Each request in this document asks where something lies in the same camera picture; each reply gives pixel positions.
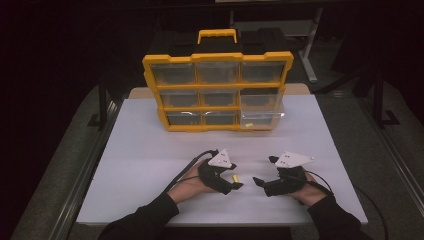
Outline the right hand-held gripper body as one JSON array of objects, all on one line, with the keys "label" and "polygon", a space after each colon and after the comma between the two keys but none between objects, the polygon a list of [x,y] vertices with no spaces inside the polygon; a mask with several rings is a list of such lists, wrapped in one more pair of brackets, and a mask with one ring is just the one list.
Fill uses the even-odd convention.
[{"label": "right hand-held gripper body", "polygon": [[312,163],[313,157],[285,151],[274,164],[278,179],[265,182],[265,194],[270,196],[286,195],[300,190],[307,182],[304,164]]}]

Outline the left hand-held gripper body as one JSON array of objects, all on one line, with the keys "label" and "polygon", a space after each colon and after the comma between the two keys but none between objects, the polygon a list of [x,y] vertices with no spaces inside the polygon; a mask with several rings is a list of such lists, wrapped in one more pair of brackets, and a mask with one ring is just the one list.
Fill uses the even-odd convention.
[{"label": "left hand-held gripper body", "polygon": [[223,149],[199,166],[199,178],[206,186],[227,195],[232,191],[230,190],[231,183],[222,178],[221,174],[230,170],[231,163],[228,151]]}]

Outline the single clear plastic drawer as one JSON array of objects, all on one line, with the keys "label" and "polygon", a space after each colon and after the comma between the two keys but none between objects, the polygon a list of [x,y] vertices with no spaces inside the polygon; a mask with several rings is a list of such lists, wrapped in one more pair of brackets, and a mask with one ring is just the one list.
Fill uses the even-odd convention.
[{"label": "single clear plastic drawer", "polygon": [[[278,94],[241,95],[240,128],[246,130],[273,130],[285,115],[282,97]],[[245,124],[254,126],[246,128]]]}]

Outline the yellow black organizer case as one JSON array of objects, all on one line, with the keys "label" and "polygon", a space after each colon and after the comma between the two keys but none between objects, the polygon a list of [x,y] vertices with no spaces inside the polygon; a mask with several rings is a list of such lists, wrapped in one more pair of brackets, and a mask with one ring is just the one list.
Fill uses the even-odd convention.
[{"label": "yellow black organizer case", "polygon": [[267,131],[284,116],[294,56],[278,28],[161,31],[142,60],[168,131]]}]

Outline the person's right hand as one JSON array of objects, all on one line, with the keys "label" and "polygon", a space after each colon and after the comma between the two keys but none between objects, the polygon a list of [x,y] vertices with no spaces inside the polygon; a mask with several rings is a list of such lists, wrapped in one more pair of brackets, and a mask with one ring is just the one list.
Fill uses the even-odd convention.
[{"label": "person's right hand", "polygon": [[310,207],[325,198],[327,194],[310,184],[305,184],[300,190],[290,193],[289,196]]}]

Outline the person's left hand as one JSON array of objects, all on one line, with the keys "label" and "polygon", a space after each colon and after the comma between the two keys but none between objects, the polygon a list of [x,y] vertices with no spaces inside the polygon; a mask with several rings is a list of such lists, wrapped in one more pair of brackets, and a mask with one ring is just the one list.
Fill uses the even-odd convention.
[{"label": "person's left hand", "polygon": [[175,184],[168,192],[168,196],[175,204],[195,198],[199,194],[213,193],[214,190],[206,186],[198,177],[198,168],[202,164],[196,163],[183,176],[183,180]]}]

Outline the set of clear organizer bins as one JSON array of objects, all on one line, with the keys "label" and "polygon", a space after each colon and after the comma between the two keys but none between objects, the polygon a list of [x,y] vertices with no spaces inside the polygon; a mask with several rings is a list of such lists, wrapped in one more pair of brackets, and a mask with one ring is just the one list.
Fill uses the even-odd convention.
[{"label": "set of clear organizer bins", "polygon": [[285,91],[283,62],[153,64],[158,116],[170,131],[240,128],[241,95]]}]

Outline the black metal stand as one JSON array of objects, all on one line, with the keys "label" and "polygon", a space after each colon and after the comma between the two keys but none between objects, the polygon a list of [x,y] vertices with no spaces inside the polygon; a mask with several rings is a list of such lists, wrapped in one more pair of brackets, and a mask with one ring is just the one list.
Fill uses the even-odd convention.
[{"label": "black metal stand", "polygon": [[108,122],[108,112],[110,105],[110,95],[107,90],[107,84],[104,76],[101,76],[98,84],[98,112],[93,114],[89,120],[89,127],[97,127],[99,131],[102,131],[106,127]]},{"label": "black metal stand", "polygon": [[359,79],[353,88],[353,94],[365,98],[370,91],[372,97],[372,118],[376,124],[384,129],[389,125],[399,125],[400,121],[391,110],[383,109],[384,81],[378,67],[365,67],[359,74]]}]

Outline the aluminium frame rail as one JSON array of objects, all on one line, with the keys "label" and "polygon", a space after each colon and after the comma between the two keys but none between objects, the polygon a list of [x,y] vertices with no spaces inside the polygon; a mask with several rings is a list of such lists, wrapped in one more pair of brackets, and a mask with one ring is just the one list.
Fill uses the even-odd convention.
[{"label": "aluminium frame rail", "polygon": [[53,230],[49,234],[49,240],[68,239],[82,207],[98,162],[100,161],[115,124],[119,110],[120,103],[115,104],[111,101],[109,105],[108,122],[106,123],[105,129],[99,131],[97,127],[89,127],[89,130],[93,130],[94,138],[83,144],[83,146],[87,148],[87,152],[81,157],[81,162],[76,171],[77,175],[72,180],[72,187],[62,204],[60,214],[55,222]]},{"label": "aluminium frame rail", "polygon": [[364,99],[359,99],[358,104],[360,105],[368,121],[374,128],[374,131],[377,133],[380,140],[382,141],[386,151],[390,156],[391,162],[394,165],[397,174],[401,178],[403,185],[407,189],[418,211],[424,218],[424,189],[419,185],[418,181],[413,176],[411,170],[404,162],[404,158],[402,157],[399,150],[396,148],[394,141],[390,137],[389,133],[386,131],[386,128],[378,124],[377,121],[373,118],[371,105],[367,103]]}]

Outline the grey metal desk frame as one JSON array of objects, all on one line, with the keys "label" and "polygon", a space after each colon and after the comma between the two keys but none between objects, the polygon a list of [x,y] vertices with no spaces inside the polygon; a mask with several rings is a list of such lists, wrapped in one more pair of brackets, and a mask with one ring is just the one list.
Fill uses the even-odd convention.
[{"label": "grey metal desk frame", "polygon": [[311,13],[302,11],[302,16],[295,16],[293,12],[286,12],[285,16],[271,17],[259,16],[259,12],[253,12],[248,16],[242,16],[240,12],[231,10],[229,13],[229,26],[240,31],[253,31],[259,28],[279,28],[289,38],[299,38],[304,44],[297,51],[300,63],[312,84],[318,82],[314,68],[310,62],[309,55],[316,39],[318,27],[321,21],[323,8],[313,8]]}]

